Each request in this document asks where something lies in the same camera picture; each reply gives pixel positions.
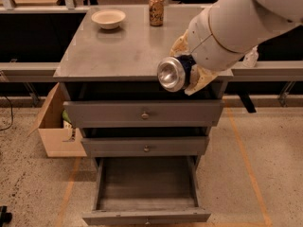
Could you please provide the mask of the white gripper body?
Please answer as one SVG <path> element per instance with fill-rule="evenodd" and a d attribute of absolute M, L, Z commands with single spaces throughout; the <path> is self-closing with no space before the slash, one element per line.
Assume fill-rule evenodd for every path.
<path fill-rule="evenodd" d="M 197 64 L 211 71 L 223 71 L 237 62 L 245 52 L 240 7 L 203 9 L 189 23 L 187 42 Z"/>

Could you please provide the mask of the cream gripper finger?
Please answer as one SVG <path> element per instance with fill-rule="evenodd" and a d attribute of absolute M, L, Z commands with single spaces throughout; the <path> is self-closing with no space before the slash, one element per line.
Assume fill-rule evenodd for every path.
<path fill-rule="evenodd" d="M 203 88 L 219 75 L 216 71 L 203 68 L 201 65 L 195 64 L 191 67 L 189 85 L 185 89 L 185 94 L 191 96 Z"/>
<path fill-rule="evenodd" d="M 182 55 L 188 55 L 190 53 L 187 35 L 188 30 L 186 30 L 185 33 L 174 42 L 169 52 L 172 57 L 179 57 Z"/>

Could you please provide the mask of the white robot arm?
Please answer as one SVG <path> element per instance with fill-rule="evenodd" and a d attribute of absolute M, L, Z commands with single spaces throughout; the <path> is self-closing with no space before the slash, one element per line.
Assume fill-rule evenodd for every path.
<path fill-rule="evenodd" d="M 218 0 L 203 9 L 170 50 L 172 55 L 188 53 L 196 62 L 185 93 L 200 91 L 255 46 L 302 20 L 303 0 Z"/>

